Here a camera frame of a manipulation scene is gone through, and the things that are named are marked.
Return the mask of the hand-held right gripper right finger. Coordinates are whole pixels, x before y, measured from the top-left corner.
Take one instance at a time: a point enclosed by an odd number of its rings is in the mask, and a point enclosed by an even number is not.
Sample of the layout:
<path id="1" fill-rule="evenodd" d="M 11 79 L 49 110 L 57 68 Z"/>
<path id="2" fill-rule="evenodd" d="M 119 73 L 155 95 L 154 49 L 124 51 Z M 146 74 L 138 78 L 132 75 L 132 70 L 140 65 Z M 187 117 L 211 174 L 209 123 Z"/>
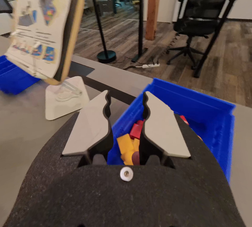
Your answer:
<path id="1" fill-rule="evenodd" d="M 173 165 L 170 157 L 190 158 L 174 111 L 149 91 L 143 93 L 143 126 L 140 134 L 139 159 L 145 165 L 151 155 L 164 165 Z"/>

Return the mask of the wooden post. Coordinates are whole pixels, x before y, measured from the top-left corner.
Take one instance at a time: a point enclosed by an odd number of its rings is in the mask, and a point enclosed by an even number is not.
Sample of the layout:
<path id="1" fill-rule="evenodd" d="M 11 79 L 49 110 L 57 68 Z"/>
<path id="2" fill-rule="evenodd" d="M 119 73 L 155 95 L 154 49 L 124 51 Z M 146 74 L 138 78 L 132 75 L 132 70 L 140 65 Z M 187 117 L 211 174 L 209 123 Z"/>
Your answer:
<path id="1" fill-rule="evenodd" d="M 148 0 L 145 39 L 153 41 L 156 34 L 157 17 L 160 0 Z"/>

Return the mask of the black office chair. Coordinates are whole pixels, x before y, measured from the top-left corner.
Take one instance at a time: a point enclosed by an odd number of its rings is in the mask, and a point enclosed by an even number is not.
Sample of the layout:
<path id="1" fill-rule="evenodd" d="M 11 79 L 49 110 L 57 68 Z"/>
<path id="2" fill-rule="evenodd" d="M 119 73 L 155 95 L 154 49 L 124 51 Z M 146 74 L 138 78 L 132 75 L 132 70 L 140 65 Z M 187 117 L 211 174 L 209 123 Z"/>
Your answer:
<path id="1" fill-rule="evenodd" d="M 170 51 L 179 51 L 168 62 L 167 65 L 180 55 L 189 56 L 195 69 L 196 62 L 192 53 L 203 55 L 191 47 L 193 37 L 208 38 L 210 34 L 215 32 L 219 24 L 219 15 L 226 0 L 178 0 L 180 2 L 178 19 L 174 23 L 173 29 L 176 35 L 186 35 L 187 41 L 185 47 L 169 47 L 166 53 Z"/>

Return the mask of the black round-base stand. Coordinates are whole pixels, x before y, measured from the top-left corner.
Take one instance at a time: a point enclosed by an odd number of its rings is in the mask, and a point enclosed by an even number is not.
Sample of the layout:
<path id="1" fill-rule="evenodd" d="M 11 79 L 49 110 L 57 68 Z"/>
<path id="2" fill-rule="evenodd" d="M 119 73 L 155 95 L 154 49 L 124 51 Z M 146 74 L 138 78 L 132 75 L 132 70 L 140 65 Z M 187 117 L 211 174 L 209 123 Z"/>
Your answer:
<path id="1" fill-rule="evenodd" d="M 97 5 L 96 0 L 92 0 L 92 1 L 93 1 L 96 20 L 97 20 L 99 33 L 100 33 L 100 37 L 101 37 L 101 41 L 102 41 L 102 45 L 103 45 L 103 51 L 101 51 L 97 54 L 97 59 L 100 63 L 103 63 L 103 64 L 111 63 L 111 62 L 115 61 L 116 53 L 113 50 L 106 49 L 106 43 L 105 43 L 105 39 L 104 39 L 102 25 L 101 25 L 101 21 L 99 18 L 98 5 Z"/>

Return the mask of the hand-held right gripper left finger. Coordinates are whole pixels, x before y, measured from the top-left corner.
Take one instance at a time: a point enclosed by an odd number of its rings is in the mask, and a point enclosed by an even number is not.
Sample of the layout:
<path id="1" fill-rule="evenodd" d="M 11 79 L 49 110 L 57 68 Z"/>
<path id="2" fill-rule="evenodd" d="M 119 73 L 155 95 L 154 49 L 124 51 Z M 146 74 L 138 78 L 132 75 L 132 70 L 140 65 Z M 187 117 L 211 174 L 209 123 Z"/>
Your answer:
<path id="1" fill-rule="evenodd" d="M 87 154 L 93 160 L 100 154 L 108 161 L 108 153 L 113 147 L 110 104 L 110 92 L 105 90 L 80 110 L 62 156 Z"/>

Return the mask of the blue tagged plastic bin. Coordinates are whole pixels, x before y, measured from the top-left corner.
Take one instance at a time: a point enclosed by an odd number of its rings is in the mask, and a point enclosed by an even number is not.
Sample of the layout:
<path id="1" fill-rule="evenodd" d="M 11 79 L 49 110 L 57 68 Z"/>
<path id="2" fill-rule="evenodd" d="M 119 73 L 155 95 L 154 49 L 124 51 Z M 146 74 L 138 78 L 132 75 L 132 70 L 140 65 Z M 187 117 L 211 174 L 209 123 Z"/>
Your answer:
<path id="1" fill-rule="evenodd" d="M 143 119 L 143 93 L 149 91 L 176 114 L 183 115 L 190 128 L 203 140 L 230 183 L 235 105 L 215 97 L 154 78 L 137 97 L 112 91 L 111 97 L 129 105 L 113 124 L 114 144 L 108 153 L 109 165 L 124 165 L 117 138 L 128 134 L 135 122 Z"/>

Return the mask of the pile of blocks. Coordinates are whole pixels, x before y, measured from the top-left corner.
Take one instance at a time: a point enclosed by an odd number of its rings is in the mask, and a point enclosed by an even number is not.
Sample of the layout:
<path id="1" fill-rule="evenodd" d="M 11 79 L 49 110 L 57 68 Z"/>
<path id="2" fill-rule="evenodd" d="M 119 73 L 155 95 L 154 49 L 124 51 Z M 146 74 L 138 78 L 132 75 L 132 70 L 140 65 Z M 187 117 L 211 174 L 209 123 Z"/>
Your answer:
<path id="1" fill-rule="evenodd" d="M 135 123 L 130 126 L 129 133 L 124 133 L 116 139 L 121 152 L 121 159 L 125 165 L 137 165 L 137 163 L 140 165 L 139 145 L 143 122 L 144 119 L 135 121 Z M 197 150 L 196 143 L 202 143 L 203 141 L 195 133 L 192 133 L 192 135 L 195 140 L 185 139 L 185 136 L 184 140 L 191 156 L 194 156 L 195 154 L 193 151 L 196 152 Z"/>

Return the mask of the instruction sheet on board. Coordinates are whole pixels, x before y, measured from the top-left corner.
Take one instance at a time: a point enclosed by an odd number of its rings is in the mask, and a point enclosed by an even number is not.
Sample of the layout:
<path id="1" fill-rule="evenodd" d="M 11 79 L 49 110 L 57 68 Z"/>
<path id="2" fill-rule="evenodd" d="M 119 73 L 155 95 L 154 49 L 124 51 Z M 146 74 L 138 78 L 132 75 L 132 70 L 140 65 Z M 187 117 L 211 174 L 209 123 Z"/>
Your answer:
<path id="1" fill-rule="evenodd" d="M 78 32 L 80 29 L 80 23 L 83 16 L 84 1 L 85 0 L 71 0 L 63 34 L 61 60 L 58 70 L 53 77 L 52 85 L 61 84 L 68 76 Z"/>

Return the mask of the grey desk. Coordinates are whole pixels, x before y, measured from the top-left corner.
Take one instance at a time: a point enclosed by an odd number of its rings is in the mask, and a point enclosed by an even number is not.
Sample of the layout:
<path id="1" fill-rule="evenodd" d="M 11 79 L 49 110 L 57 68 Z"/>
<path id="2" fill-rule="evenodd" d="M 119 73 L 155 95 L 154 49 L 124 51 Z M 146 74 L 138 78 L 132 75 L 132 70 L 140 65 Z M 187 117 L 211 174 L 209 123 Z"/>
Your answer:
<path id="1" fill-rule="evenodd" d="M 130 73 L 98 62 L 73 56 L 81 73 L 94 83 L 105 85 L 129 95 L 130 102 L 152 82 L 139 74 Z M 0 207 L 1 226 L 8 218 L 16 201 L 24 177 L 47 141 L 72 116 L 68 114 L 53 121 L 45 119 L 45 89 L 47 84 L 37 82 L 16 96 L 1 92 L 0 129 Z M 251 108 L 236 104 L 234 141 L 230 187 L 246 226 L 251 226 Z"/>

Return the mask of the instruction sheet on stand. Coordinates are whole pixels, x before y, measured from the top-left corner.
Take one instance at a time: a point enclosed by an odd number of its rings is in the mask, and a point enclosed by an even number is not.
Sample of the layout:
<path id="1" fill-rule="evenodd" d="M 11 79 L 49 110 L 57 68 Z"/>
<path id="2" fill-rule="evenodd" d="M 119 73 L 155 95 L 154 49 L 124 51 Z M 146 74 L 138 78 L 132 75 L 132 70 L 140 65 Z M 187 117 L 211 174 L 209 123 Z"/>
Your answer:
<path id="1" fill-rule="evenodd" d="M 80 77 L 68 80 L 67 78 L 59 85 L 52 85 L 53 78 L 39 78 L 48 84 L 45 90 L 45 118 L 49 121 L 75 112 L 89 102 L 89 98 L 85 97 L 87 92 Z"/>

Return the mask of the printed instruction sheet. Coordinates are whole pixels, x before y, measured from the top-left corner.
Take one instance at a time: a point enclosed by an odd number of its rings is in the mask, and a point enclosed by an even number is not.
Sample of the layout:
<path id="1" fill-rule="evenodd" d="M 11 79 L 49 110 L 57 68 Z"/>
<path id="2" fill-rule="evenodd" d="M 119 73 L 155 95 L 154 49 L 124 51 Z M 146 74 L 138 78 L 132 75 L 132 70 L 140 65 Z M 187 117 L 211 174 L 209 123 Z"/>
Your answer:
<path id="1" fill-rule="evenodd" d="M 53 78 L 61 62 L 72 4 L 76 0 L 17 0 L 7 60 L 34 77 Z"/>

